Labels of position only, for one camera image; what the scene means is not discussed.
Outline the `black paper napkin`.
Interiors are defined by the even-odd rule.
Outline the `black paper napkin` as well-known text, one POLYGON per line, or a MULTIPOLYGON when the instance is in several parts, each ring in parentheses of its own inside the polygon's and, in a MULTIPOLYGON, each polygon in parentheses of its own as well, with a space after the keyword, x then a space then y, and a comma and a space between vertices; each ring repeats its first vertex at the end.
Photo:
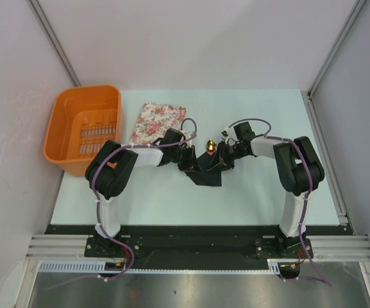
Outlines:
POLYGON ((208 173, 207 166, 214 156, 219 156, 218 151, 213 155, 209 155, 207 152, 200 155, 197 160, 201 167, 200 172, 184 172, 196 185, 208 186, 208 187, 221 187, 222 186, 222 172, 208 173))

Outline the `iridescent gold spoon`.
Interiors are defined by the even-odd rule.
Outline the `iridescent gold spoon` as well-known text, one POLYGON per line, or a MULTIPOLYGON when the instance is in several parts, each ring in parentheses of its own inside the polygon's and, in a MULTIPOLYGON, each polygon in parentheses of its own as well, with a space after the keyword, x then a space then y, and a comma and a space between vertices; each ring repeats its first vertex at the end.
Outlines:
POLYGON ((216 152, 216 143, 213 139, 209 139, 206 143, 206 152, 209 155, 213 155, 216 152))

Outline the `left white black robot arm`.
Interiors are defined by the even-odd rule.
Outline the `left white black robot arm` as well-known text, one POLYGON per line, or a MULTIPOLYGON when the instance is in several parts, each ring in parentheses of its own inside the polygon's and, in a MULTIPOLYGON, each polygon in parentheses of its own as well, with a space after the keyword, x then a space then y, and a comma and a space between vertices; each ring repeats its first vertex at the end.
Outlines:
POLYGON ((180 130, 170 128, 165 135, 148 144, 123 145, 106 141, 85 171, 85 178, 96 196, 96 232, 102 236, 99 249, 107 256, 117 255, 121 240, 115 237, 121 230, 117 207, 112 202, 126 188, 137 167, 161 167, 175 163, 181 172, 200 175, 202 169, 191 141, 180 130))

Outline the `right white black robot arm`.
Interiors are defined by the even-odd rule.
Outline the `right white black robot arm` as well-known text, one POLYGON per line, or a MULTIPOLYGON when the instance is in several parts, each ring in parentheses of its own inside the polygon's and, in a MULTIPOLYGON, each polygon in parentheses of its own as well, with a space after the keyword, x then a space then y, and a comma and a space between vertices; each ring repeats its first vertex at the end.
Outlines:
POLYGON ((291 257, 298 248, 306 246, 308 202, 312 192, 324 180, 324 169, 308 137, 292 140, 270 136, 271 126, 264 134, 257 135, 249 124, 253 120, 236 121, 221 132, 222 141, 206 172, 233 169, 236 160, 247 156, 273 159, 286 195, 279 231, 271 248, 282 257, 291 257))

